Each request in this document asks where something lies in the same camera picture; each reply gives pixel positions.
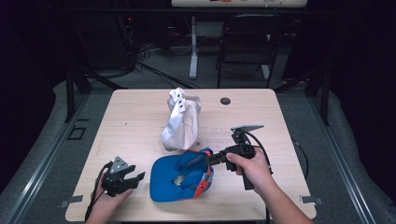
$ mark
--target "gray floor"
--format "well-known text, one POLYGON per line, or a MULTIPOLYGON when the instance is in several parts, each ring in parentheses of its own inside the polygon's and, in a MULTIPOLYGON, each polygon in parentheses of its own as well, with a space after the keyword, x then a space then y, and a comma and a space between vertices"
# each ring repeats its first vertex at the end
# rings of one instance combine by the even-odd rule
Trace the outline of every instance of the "gray floor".
MULTIPOLYGON (((216 88, 217 71, 215 70, 216 49, 206 39, 199 46, 198 77, 189 79, 190 52, 176 54, 172 50, 155 49, 150 57, 143 61, 166 74, 194 83, 203 89, 216 88)), ((282 68, 287 60, 288 44, 281 50, 276 64, 275 77, 271 88, 281 85, 282 68)), ((102 73, 108 76, 111 72, 102 73)), ((117 84, 130 89, 172 89, 158 76, 141 70, 124 77, 112 78, 117 84)), ((69 123, 66 117, 65 84, 61 83, 54 91, 57 102, 52 114, 27 156, 20 170, 15 174, 6 190, 0 196, 1 223, 67 223, 64 219, 65 208, 60 208, 61 201, 72 196, 79 174, 91 149, 93 139, 106 111, 111 89, 96 80, 90 80, 93 91, 90 95, 79 95, 77 114, 69 123), (71 129, 84 127, 81 140, 67 140, 71 129), (44 161, 50 162, 46 173, 39 176, 44 161), (42 182, 35 182, 35 177, 42 182)), ((227 87, 258 88, 262 82, 224 82, 227 87)), ((335 95, 330 97, 330 127, 323 127, 318 118, 317 99, 305 98, 302 90, 304 83, 287 92, 277 95, 282 113, 288 125, 290 136, 299 143, 307 155, 309 175, 306 179, 311 194, 321 198, 325 204, 317 206, 316 223, 396 223, 394 206, 389 206, 389 198, 371 181, 359 161, 359 153, 354 142, 353 133, 347 125, 346 118, 335 95), (373 217, 365 221, 353 199, 356 188, 350 188, 345 181, 345 168, 339 167, 334 148, 341 152, 346 160, 347 169, 353 175, 359 193, 363 196, 363 207, 367 207, 373 217)), ((296 147, 303 170, 307 163, 302 151, 296 147)))

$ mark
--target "chair leg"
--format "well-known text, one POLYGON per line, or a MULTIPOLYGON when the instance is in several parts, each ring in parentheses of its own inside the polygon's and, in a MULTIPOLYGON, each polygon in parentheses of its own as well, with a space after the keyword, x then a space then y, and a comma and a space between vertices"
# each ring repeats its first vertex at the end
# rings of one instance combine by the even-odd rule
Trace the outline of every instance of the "chair leg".
POLYGON ((216 70, 219 69, 219 63, 220 63, 220 60, 219 60, 219 57, 218 57, 218 59, 216 60, 216 70))
POLYGON ((265 87, 266 89, 270 88, 270 83, 271 83, 272 72, 273 72, 273 69, 274 69, 274 64, 271 64, 269 66, 270 66, 270 69, 269 69, 269 74, 268 74, 268 79, 267 79, 267 85, 265 87))
POLYGON ((221 81, 221 61, 219 61, 219 72, 218 72, 218 89, 220 89, 220 81, 221 81))

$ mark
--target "person's right hand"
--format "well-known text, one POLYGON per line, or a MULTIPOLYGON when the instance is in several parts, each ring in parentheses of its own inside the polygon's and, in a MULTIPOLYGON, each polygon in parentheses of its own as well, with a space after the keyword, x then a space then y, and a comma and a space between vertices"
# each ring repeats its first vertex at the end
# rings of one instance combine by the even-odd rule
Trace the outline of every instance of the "person's right hand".
POLYGON ((232 163, 237 165, 236 173, 242 174, 241 167, 244 169, 247 179, 254 186, 254 190, 261 194, 266 185, 273 182, 267 160, 259 147, 255 147, 256 155, 252 159, 246 159, 233 153, 227 153, 226 157, 232 163))

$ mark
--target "black chair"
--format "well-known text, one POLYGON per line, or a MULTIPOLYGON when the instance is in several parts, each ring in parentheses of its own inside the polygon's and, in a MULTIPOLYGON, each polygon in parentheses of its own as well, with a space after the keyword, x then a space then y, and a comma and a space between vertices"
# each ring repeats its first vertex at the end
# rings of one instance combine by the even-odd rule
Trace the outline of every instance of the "black chair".
POLYGON ((257 64, 269 66, 266 88, 269 87, 279 43, 286 33, 288 21, 274 14, 239 14, 227 19, 221 30, 218 88, 221 66, 231 64, 257 64))

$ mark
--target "person's left hand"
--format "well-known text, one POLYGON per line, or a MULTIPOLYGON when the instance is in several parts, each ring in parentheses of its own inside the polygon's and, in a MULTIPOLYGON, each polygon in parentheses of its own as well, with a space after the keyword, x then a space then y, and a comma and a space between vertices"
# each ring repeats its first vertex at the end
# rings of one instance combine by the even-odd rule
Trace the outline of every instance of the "person's left hand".
MULTIPOLYGON (((96 195, 94 195, 95 199, 97 199, 104 191, 102 188, 102 178, 104 174, 105 173, 102 173, 102 176, 100 177, 96 195)), ((117 207, 131 194, 132 189, 127 189, 122 194, 116 195, 115 197, 111 197, 103 193, 93 205, 90 217, 86 223, 106 223, 116 211, 117 207)))

